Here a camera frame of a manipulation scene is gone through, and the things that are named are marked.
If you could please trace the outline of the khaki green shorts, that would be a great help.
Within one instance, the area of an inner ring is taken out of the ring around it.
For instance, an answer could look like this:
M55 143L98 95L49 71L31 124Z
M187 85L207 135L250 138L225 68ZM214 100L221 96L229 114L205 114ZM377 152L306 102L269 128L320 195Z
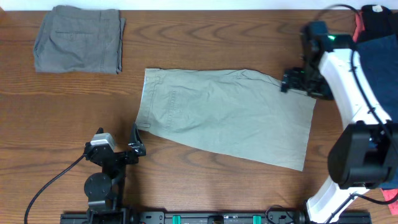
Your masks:
M148 68L139 129L204 151L302 170L315 99L255 70Z

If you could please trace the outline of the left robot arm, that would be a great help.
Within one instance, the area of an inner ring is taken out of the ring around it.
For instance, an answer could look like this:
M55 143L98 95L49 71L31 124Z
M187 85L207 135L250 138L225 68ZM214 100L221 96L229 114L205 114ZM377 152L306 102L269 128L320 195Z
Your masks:
M126 166L137 164L146 155L136 124L132 125L128 150L116 152L116 143L110 133L99 128L91 141L85 144L84 157L102 168L89 176L84 185L90 212L94 215L121 212L126 179Z

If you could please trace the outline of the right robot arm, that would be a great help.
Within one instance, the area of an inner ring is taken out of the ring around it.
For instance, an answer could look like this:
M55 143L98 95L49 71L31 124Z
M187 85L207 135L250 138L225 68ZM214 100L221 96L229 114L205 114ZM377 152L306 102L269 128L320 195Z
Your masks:
M375 97L350 35L331 34L323 21L312 21L302 28L300 38L303 67L286 70L280 89L335 100L344 130L329 152L328 178L291 220L368 223L368 214L346 213L346 208L394 178L397 123Z

